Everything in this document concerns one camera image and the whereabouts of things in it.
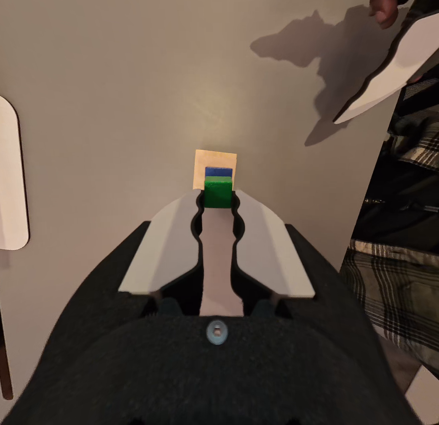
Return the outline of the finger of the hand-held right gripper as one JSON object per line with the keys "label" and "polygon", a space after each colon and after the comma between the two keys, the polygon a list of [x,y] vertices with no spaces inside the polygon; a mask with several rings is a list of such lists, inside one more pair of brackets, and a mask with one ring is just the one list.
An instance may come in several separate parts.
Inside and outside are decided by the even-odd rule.
{"label": "finger of the hand-held right gripper", "polygon": [[366,77],[358,92],[334,117],[333,123],[349,121],[402,89],[438,50],[438,27],[439,15],[431,13],[417,18],[406,31],[401,31],[383,63]]}

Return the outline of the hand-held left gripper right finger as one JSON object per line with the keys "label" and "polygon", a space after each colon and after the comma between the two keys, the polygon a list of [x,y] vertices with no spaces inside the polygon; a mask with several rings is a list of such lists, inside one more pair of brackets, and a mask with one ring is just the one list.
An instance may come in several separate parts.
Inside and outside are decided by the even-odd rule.
{"label": "hand-held left gripper right finger", "polygon": [[231,286],[243,307],[261,300],[312,299],[315,290],[286,224],[242,190],[233,192]]}

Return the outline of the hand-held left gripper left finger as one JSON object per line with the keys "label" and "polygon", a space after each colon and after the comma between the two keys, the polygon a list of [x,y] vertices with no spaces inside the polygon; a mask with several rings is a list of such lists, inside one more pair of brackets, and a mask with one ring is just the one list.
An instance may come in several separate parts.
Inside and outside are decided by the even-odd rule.
{"label": "hand-held left gripper left finger", "polygon": [[173,298],[180,306],[201,305],[202,196],[202,190],[194,189],[152,218],[119,285],[119,292]]}

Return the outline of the green wooden cube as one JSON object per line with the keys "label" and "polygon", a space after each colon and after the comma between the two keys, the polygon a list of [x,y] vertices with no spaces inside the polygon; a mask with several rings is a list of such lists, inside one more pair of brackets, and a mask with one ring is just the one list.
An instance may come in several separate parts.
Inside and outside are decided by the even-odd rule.
{"label": "green wooden cube", "polygon": [[206,176],[204,184],[205,208],[231,208],[233,182],[230,176]]}

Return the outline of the person's right hand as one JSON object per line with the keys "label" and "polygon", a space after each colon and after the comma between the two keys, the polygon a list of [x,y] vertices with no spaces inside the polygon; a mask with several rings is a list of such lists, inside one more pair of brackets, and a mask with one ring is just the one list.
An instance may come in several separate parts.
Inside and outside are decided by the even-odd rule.
{"label": "person's right hand", "polygon": [[375,19],[382,30],[388,29],[398,17],[398,1],[370,0],[369,16]]}

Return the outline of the plaid shirt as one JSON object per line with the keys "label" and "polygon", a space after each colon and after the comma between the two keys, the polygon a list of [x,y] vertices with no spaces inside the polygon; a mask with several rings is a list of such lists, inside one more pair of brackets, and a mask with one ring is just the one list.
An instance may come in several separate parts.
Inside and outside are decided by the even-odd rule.
{"label": "plaid shirt", "polygon": [[389,130],[390,155],[401,162],[439,172],[439,121],[428,117],[420,122],[399,120]]}

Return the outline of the natural wooden cube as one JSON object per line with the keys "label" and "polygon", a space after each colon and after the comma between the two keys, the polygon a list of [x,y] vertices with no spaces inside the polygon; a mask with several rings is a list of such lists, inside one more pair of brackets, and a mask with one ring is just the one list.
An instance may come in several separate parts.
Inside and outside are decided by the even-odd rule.
{"label": "natural wooden cube", "polygon": [[232,186],[234,187],[237,165],[237,154],[197,149],[195,151],[195,166],[193,189],[204,189],[206,168],[231,169]]}

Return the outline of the black garment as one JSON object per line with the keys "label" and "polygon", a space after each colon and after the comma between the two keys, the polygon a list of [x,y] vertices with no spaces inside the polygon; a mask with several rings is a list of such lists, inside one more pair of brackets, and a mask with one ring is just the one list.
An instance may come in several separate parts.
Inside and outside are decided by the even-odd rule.
{"label": "black garment", "polygon": [[438,254],[438,207],[437,171],[380,157],[352,239]]}

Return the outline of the white rounded board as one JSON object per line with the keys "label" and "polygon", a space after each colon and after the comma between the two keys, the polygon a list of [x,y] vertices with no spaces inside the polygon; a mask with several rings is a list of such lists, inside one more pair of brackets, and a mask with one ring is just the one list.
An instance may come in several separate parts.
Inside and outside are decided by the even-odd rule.
{"label": "white rounded board", "polygon": [[19,119],[0,98],[0,248],[16,251],[29,241],[29,217]]}

